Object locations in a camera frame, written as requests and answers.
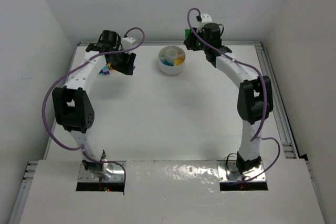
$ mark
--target gray wall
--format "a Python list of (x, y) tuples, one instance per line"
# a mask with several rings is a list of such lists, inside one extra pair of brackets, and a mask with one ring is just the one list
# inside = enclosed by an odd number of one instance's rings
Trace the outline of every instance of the gray wall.
[(225, 40), (265, 38), (283, 0), (46, 0), (73, 42), (96, 40), (103, 29), (120, 34), (142, 27), (148, 40), (181, 40), (189, 8), (225, 26)]
[(267, 39), (300, 153), (327, 223), (336, 223), (336, 1), (286, 0)]
[(0, 223), (7, 223), (27, 162), (43, 157), (44, 94), (68, 69), (73, 48), (45, 0), (0, 6)]

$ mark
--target metal frame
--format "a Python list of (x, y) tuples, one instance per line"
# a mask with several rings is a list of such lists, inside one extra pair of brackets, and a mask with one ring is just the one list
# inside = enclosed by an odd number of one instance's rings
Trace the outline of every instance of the metal frame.
[[(273, 74), (273, 70), (269, 61), (269, 58), (265, 52), (265, 49), (261, 42), (259, 41), (224, 41), (224, 44), (227, 45), (250, 45), (255, 46), (255, 50), (258, 56), (258, 60), (261, 66), (261, 70), (264, 74), (267, 74), (271, 81), (272, 81), (272, 87), (273, 87), (273, 98), (274, 98), (274, 115), (276, 119), (277, 128), (280, 134), (280, 139), (282, 142), (283, 150), (285, 152), (286, 158), (298, 158), (298, 152), (295, 145), (295, 142), (293, 140), (293, 136), (290, 130), (289, 121), (285, 112), (284, 105), (282, 103), (281, 95), (279, 93), (279, 89), (277, 86), (277, 82), (275, 79), (275, 76)], [(149, 41), (144, 43), (146, 46), (152, 46), (152, 45), (182, 45), (182, 41)], [(77, 46), (86, 46), (88, 45), (88, 42), (81, 42)], [(77, 48), (73, 53), (72, 61), (69, 67), (69, 71), (71, 70), (72, 64), (74, 62), (75, 54), (76, 54)], [(54, 121), (52, 131), (54, 131), (56, 125), (56, 121)], [(44, 158), (47, 158), (49, 147), (51, 143), (51, 138), (49, 138), (48, 145), (44, 154)], [(35, 164), (37, 165), (37, 162), (29, 162), (28, 165)], [(21, 215), (23, 213), (23, 209), (25, 207), (25, 203), (28, 197), (28, 193), (30, 190), (30, 186), (32, 184), (34, 173), (30, 173), (29, 177), (24, 177), (20, 191), (18, 193), (18, 196), (16, 198), (16, 202), (14, 205), (14, 209), (12, 212), (12, 215), (10, 217), (9, 224), (17, 224), (19, 223), (21, 219)]]

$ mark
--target green block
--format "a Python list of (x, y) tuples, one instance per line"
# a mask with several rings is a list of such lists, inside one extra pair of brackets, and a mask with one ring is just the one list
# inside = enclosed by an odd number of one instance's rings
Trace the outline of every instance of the green block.
[(188, 39), (189, 35), (190, 35), (190, 29), (184, 29), (184, 37)]

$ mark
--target yellow block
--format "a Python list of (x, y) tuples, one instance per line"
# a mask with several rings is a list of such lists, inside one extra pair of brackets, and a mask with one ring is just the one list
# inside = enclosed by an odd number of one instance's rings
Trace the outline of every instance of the yellow block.
[(174, 66), (180, 65), (184, 60), (174, 60)]

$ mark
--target white bowl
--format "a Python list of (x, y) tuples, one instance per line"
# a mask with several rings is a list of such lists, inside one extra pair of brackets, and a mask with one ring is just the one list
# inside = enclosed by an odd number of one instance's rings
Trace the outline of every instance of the white bowl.
[[(167, 61), (173, 66), (167, 66), (163, 62)], [(183, 60), (179, 65), (174, 65), (175, 60)], [(160, 50), (159, 52), (159, 67), (162, 72), (170, 75), (178, 74), (182, 71), (185, 64), (185, 52), (182, 48), (177, 46), (167, 46)]]

